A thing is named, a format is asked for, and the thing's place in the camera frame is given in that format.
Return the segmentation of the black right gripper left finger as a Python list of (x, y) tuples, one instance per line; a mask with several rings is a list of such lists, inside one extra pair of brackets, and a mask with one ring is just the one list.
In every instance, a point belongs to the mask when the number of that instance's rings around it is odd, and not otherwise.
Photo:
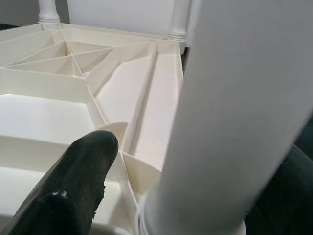
[(74, 141), (40, 179), (2, 235), (87, 235), (119, 150), (111, 131)]

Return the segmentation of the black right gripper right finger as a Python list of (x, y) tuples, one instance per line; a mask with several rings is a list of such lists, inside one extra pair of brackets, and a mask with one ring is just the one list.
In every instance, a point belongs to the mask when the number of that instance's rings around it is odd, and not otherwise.
[(313, 162), (295, 145), (245, 218), (248, 235), (313, 233)]

